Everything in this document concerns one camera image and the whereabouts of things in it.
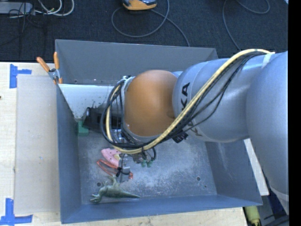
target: yellow object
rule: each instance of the yellow object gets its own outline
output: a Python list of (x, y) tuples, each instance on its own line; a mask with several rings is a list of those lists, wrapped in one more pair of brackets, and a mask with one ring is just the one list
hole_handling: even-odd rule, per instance
[(152, 9), (157, 5), (157, 4), (146, 5), (144, 2), (141, 2), (139, 0), (129, 0), (128, 2), (131, 4), (130, 7), (128, 7), (125, 4), (123, 4), (123, 6), (128, 10), (134, 10), (134, 11)]
[(260, 215), (257, 206), (245, 207), (246, 217), (252, 226), (260, 226)]
[(117, 160), (120, 160), (119, 154), (115, 154), (115, 155), (114, 155), (114, 158), (117, 159)]

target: yellow cable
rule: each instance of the yellow cable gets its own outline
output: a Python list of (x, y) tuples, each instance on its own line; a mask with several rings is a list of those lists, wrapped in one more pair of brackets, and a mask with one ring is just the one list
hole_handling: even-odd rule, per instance
[[(203, 93), (208, 89), (208, 87), (213, 83), (213, 81), (236, 59), (239, 57), (251, 53), (251, 52), (263, 52), (263, 53), (270, 53), (267, 50), (264, 49), (256, 49), (256, 48), (251, 48), (251, 49), (246, 49), (243, 51), (238, 52), (234, 56), (232, 56), (230, 59), (228, 59), (211, 77), (210, 79), (202, 86), (202, 88), (197, 92), (197, 94), (192, 98), (192, 100), (186, 105), (184, 110), (177, 116), (177, 118), (173, 121), (173, 123), (159, 136), (157, 137), (154, 141), (150, 142), (149, 144), (145, 145), (143, 149), (149, 150), (152, 147), (156, 146), (160, 141), (162, 141), (177, 125), (178, 123), (184, 118), (184, 116), (188, 113), (188, 111), (195, 105), (197, 100), (203, 95)], [(108, 120), (108, 115), (107, 113), (107, 120), (106, 120), (106, 128), (107, 128), (107, 134), (111, 136), (109, 128), (109, 120)], [(116, 150), (126, 153), (126, 154), (136, 154), (140, 153), (142, 151), (142, 148), (137, 148), (137, 149), (132, 149), (132, 150), (127, 150), (127, 149), (122, 149), (118, 146), (113, 146)]]

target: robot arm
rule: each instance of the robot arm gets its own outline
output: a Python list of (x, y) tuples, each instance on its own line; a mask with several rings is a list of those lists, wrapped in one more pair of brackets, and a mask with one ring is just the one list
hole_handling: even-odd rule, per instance
[[(250, 138), (288, 214), (287, 52), (248, 49), (180, 73), (147, 71), (123, 90), (127, 143), (110, 140), (115, 149), (135, 155), (187, 136), (211, 142)], [(110, 134), (109, 123), (104, 134)]]

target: blue tape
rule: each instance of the blue tape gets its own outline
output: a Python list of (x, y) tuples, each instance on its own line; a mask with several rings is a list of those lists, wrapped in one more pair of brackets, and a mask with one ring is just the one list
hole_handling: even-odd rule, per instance
[(7, 198), (5, 205), (5, 216), (1, 216), (0, 225), (14, 226), (15, 224), (27, 224), (32, 222), (32, 215), (15, 217), (14, 200)]
[(13, 64), (10, 64), (10, 80), (9, 80), (9, 87), (10, 88), (16, 88), (17, 87), (17, 75), (18, 74), (31, 74), (31, 70), (22, 69), (18, 70), (17, 66), (14, 66)]

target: orange handle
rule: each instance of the orange handle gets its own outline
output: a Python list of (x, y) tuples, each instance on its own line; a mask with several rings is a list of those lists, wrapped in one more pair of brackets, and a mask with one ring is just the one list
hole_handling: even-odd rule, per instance
[(58, 62), (57, 52), (54, 52), (54, 54), (53, 54), (53, 60), (55, 62), (55, 68), (58, 70), (60, 68), (60, 64)]
[(41, 57), (37, 57), (37, 62), (43, 67), (46, 72), (50, 71), (49, 66), (45, 63), (45, 61)]

